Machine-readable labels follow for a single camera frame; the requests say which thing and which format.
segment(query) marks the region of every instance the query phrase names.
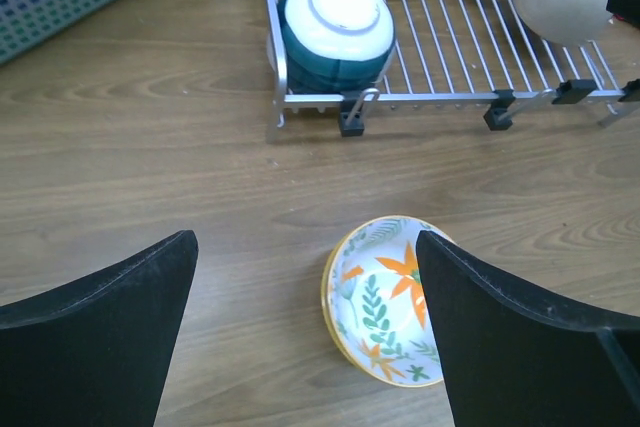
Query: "wood grain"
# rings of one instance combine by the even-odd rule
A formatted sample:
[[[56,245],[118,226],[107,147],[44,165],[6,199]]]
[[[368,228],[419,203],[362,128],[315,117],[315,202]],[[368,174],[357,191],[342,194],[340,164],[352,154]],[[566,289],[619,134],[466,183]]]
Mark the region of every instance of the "wood grain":
[[[266,27],[263,0],[119,0],[0,68],[0,303],[194,229],[160,427],[452,426],[443,385],[371,379],[323,325],[328,253],[380,215],[640,315],[640,115],[543,109],[491,133],[478,111],[378,111],[347,141],[314,113],[266,145]],[[615,28],[603,46],[638,77],[640,34]]]

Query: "yellow-rimmed bowl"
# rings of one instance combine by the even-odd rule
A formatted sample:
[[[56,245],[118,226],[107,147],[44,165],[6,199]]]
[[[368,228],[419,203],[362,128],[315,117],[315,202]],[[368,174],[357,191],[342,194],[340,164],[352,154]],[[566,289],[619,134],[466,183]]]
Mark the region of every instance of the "yellow-rimmed bowl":
[[[443,380],[415,254],[423,230],[451,240],[413,217],[367,222],[336,246],[322,279],[324,319],[340,351],[356,367],[399,387]]]

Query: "metal wire rack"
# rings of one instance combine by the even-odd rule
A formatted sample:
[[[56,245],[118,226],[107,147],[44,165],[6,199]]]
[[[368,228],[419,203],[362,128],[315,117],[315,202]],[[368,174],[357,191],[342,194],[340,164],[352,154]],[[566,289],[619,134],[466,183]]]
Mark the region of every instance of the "metal wire rack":
[[[580,100],[606,106],[599,122],[603,127],[640,107],[636,93],[621,88],[595,41],[576,48],[550,44],[526,28],[512,0],[385,0],[394,15],[397,43],[396,60],[381,85],[355,99],[293,93],[287,86],[277,1],[266,0],[275,70],[268,142],[284,126],[285,109],[340,107],[345,125],[355,120],[363,125],[376,105],[394,110],[402,105],[489,105],[495,107],[494,127],[508,128],[515,115],[550,104],[558,99],[558,86],[579,79],[590,80],[595,89]]]

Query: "bowl rim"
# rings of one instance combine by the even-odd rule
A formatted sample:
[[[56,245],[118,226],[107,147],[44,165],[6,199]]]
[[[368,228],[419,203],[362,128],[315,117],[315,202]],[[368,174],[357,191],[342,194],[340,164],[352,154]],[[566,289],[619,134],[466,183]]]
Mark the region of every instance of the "bowl rim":
[[[411,217],[408,215],[384,215],[382,217],[376,217],[375,219],[369,220],[365,223],[363,223],[362,225],[356,227],[355,229],[351,230],[347,235],[345,235],[340,242],[338,242],[338,244],[333,248],[333,250],[331,251],[331,253],[329,254],[329,257],[327,259],[327,262],[324,266],[324,271],[322,273],[322,283],[320,285],[320,298],[321,298],[321,302],[322,302],[322,316],[324,317],[324,321],[327,324],[327,330],[329,331],[329,335],[331,336],[331,339],[333,340],[333,342],[336,344],[336,346],[338,347],[338,350],[340,350],[340,352],[342,352],[342,355],[344,355],[347,360],[349,362],[351,362],[355,367],[357,367],[358,369],[362,370],[363,372],[365,372],[366,374],[369,374],[370,376],[386,383],[389,385],[393,385],[395,387],[402,387],[402,388],[408,388],[408,389],[417,389],[417,388],[422,388],[422,387],[430,387],[436,384],[439,384],[440,382],[444,382],[444,375],[437,379],[437,380],[432,380],[429,382],[425,382],[423,384],[414,384],[414,385],[409,385],[409,384],[400,384],[397,382],[393,382],[390,381],[384,377],[380,377],[378,376],[375,372],[373,372],[371,369],[368,369],[367,367],[365,367],[358,359],[356,359],[353,355],[351,355],[351,352],[349,351],[349,349],[347,348],[347,346],[344,344],[344,342],[342,342],[342,340],[340,339],[340,336],[337,334],[337,327],[335,325],[335,321],[333,316],[330,313],[330,307],[329,307],[329,299],[328,299],[328,286],[329,286],[329,278],[331,275],[331,272],[333,271],[334,267],[335,267],[335,260],[338,256],[338,252],[340,252],[344,245],[347,243],[347,241],[349,240],[349,238],[351,238],[351,236],[353,234],[355,234],[356,232],[360,231],[361,229],[364,229],[365,227],[368,227],[369,225],[375,223],[375,222],[379,222],[381,220],[387,220],[387,219],[409,219],[412,221],[417,221],[420,223],[426,223],[428,225],[431,225],[433,227],[436,227],[435,225],[433,225],[431,222],[427,222],[426,220],[422,220],[422,219],[418,219],[417,217]],[[444,231],[442,231],[440,228],[436,227],[440,232],[443,232],[447,238],[449,240],[450,237],[448,236],[448,234],[446,234]]]

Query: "teal bowl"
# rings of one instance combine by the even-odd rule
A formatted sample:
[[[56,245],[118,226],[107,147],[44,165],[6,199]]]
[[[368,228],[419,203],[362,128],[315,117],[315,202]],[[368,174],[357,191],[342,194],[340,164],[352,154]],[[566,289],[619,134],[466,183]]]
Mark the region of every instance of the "teal bowl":
[[[383,0],[279,0],[278,17],[293,92],[362,91],[392,60],[395,29]]]

